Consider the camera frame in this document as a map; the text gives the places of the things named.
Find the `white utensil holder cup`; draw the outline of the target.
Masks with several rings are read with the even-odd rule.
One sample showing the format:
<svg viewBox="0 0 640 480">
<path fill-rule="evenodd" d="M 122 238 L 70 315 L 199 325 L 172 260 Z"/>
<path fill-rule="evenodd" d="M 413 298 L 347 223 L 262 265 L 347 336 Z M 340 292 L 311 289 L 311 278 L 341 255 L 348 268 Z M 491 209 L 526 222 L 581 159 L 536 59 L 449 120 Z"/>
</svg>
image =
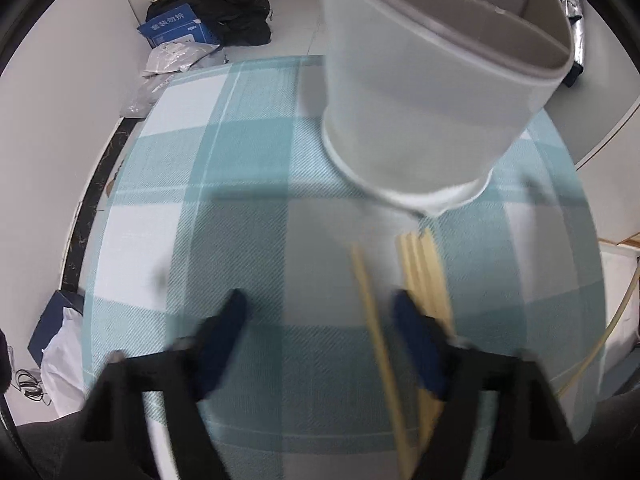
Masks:
<svg viewBox="0 0 640 480">
<path fill-rule="evenodd" d="M 572 66 L 560 0 L 320 0 L 322 141 L 371 195 L 437 217 L 475 200 Z"/>
</svg>

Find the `silver folded umbrella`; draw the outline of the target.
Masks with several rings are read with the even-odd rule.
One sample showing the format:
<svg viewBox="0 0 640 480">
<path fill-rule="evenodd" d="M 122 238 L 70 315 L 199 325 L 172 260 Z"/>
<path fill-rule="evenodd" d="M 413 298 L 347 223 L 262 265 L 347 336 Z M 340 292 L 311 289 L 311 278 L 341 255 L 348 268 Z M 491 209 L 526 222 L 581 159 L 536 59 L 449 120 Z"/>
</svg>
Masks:
<svg viewBox="0 0 640 480">
<path fill-rule="evenodd" d="M 579 76 L 584 72 L 585 64 L 585 15 L 584 0 L 561 0 L 564 13 L 570 22 L 574 44 L 574 60 L 570 71 L 565 76 L 563 84 L 567 88 L 573 87 Z"/>
</svg>

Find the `grey plastic parcel bag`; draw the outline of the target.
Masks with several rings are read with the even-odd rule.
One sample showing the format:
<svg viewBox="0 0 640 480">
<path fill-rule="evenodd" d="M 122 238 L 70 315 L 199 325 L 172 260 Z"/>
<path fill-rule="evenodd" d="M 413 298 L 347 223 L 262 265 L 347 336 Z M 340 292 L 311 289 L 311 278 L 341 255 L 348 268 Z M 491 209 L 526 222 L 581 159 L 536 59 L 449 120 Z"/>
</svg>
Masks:
<svg viewBox="0 0 640 480">
<path fill-rule="evenodd" d="M 164 90 L 177 76 L 190 70 L 204 70 L 224 65 L 227 57 L 219 44 L 169 41 L 149 54 L 140 75 L 139 87 L 131 92 L 119 111 L 122 118 L 143 119 L 148 116 Z"/>
</svg>

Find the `blue cardboard box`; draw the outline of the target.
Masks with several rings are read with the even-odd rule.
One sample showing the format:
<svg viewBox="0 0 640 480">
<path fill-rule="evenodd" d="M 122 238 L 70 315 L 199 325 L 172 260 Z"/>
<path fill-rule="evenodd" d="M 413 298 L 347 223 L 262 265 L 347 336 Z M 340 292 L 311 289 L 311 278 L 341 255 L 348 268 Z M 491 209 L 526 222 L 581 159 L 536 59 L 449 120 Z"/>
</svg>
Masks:
<svg viewBox="0 0 640 480">
<path fill-rule="evenodd" d="M 219 39 L 186 3 L 150 18 L 138 27 L 138 32 L 148 40 L 152 48 L 165 42 L 196 42 L 220 46 Z"/>
</svg>

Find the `white bag in blue box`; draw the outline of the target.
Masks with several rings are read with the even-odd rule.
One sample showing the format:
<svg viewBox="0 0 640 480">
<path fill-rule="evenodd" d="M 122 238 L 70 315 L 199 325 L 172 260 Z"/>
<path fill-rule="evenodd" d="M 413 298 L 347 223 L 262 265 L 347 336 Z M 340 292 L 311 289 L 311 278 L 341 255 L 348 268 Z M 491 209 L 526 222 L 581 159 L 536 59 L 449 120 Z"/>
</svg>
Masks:
<svg viewBox="0 0 640 480">
<path fill-rule="evenodd" d="M 42 388 L 58 414 L 78 412 L 85 402 L 81 333 L 84 298 L 56 290 L 32 332 L 28 352 L 38 365 Z"/>
</svg>

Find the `teal plaid table cloth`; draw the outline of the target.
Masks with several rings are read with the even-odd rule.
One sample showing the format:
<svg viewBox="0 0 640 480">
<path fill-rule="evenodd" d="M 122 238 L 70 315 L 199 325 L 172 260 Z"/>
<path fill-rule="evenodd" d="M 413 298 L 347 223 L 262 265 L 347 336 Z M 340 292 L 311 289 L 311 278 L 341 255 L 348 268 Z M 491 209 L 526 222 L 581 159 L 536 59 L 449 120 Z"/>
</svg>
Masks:
<svg viewBox="0 0 640 480">
<path fill-rule="evenodd" d="M 134 140 L 85 260 L 84 377 L 115 350 L 162 350 L 242 289 L 252 316 L 202 406 L 235 479 L 393 479 L 397 455 L 350 250 L 378 310 L 404 284 L 399 235 L 429 230 L 454 329 L 538 356 L 575 437 L 601 367 L 600 252 L 570 154 L 539 113 L 469 205 L 421 218 L 362 194 L 326 158 L 322 58 L 186 73 Z"/>
</svg>

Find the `black bag on floor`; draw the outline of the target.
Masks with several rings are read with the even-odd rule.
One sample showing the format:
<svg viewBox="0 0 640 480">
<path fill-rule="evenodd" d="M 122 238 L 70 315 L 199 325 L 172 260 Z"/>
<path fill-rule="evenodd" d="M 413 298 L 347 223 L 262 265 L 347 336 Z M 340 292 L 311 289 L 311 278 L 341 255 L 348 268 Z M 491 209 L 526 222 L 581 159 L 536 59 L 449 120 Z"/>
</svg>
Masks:
<svg viewBox="0 0 640 480">
<path fill-rule="evenodd" d="M 269 0 L 154 0 L 145 19 L 148 22 L 184 4 L 224 46 L 257 47 L 271 41 Z"/>
</svg>

